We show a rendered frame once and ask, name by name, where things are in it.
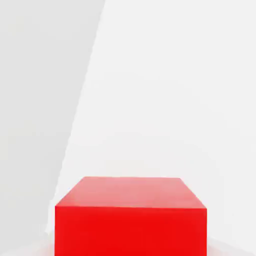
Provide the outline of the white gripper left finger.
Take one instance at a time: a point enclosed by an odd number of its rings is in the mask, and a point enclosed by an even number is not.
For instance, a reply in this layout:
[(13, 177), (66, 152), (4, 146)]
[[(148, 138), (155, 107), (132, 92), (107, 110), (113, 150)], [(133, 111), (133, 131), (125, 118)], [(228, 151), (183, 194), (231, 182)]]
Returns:
[(55, 256), (55, 234), (47, 233), (35, 245), (32, 256)]

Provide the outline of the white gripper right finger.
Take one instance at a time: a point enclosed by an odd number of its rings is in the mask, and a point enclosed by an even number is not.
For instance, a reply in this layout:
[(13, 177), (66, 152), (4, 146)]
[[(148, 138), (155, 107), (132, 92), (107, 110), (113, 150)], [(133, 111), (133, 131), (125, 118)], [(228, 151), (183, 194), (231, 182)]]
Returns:
[(208, 237), (207, 256), (253, 256), (253, 253)]

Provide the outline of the small red cube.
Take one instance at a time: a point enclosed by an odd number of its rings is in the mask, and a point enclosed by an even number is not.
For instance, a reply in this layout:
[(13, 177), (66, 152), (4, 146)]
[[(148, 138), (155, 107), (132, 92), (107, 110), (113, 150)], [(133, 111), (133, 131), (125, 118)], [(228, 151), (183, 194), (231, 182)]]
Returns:
[(207, 208), (180, 178), (84, 177), (54, 226), (54, 256), (207, 256)]

